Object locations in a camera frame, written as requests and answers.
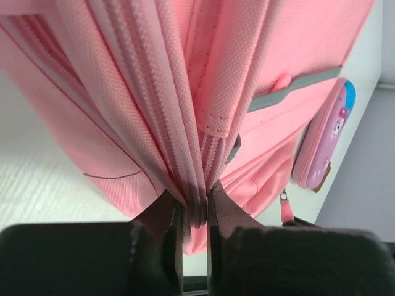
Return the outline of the pink student backpack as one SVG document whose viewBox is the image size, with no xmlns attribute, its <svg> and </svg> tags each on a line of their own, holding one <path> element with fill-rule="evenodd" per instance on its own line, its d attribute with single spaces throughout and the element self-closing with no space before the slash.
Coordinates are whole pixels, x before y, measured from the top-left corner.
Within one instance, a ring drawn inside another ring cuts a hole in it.
<svg viewBox="0 0 395 296">
<path fill-rule="evenodd" d="M 1 67 L 134 217 L 168 190 L 184 252 L 216 182 L 251 216 L 287 185 L 373 1 L 2 1 Z"/>
</svg>

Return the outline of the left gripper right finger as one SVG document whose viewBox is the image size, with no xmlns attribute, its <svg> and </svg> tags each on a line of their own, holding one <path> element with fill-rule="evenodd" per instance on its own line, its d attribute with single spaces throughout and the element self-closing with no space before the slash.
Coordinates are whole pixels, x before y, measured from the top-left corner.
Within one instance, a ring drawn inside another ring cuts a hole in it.
<svg viewBox="0 0 395 296">
<path fill-rule="evenodd" d="M 207 201 L 210 295 L 393 295 L 394 257 L 370 232 L 263 226 L 226 194 Z"/>
</svg>

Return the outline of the pink cartoon pencil case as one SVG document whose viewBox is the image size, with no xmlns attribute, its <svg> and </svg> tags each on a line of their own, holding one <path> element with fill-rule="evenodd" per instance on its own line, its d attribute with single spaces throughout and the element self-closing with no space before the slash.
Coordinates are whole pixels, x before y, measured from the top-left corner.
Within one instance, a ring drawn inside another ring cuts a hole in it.
<svg viewBox="0 0 395 296">
<path fill-rule="evenodd" d="M 355 101 L 352 82 L 338 79 L 309 123 L 296 157 L 292 177 L 299 187 L 313 190 L 320 184 Z"/>
</svg>

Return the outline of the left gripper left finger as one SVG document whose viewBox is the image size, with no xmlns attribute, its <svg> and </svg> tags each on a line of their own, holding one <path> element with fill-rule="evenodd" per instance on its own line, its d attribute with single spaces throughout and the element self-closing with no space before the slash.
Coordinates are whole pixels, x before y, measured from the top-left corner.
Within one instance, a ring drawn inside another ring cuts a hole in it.
<svg viewBox="0 0 395 296">
<path fill-rule="evenodd" d="M 181 204 L 164 192 L 128 222 L 1 232 L 2 295 L 181 295 Z"/>
</svg>

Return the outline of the brown leather wallet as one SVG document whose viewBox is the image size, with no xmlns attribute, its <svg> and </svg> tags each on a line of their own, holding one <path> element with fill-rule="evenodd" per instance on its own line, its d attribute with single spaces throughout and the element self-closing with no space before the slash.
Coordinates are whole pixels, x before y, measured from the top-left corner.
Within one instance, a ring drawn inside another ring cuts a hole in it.
<svg viewBox="0 0 395 296">
<path fill-rule="evenodd" d="M 325 174 L 323 175 L 323 178 L 322 178 L 320 184 L 316 188 L 313 189 L 313 191 L 315 193 L 318 193 L 321 190 L 321 188 L 322 188 L 323 184 L 325 183 L 330 171 L 331 171 L 331 162 L 328 162 L 328 166 L 326 167 Z"/>
</svg>

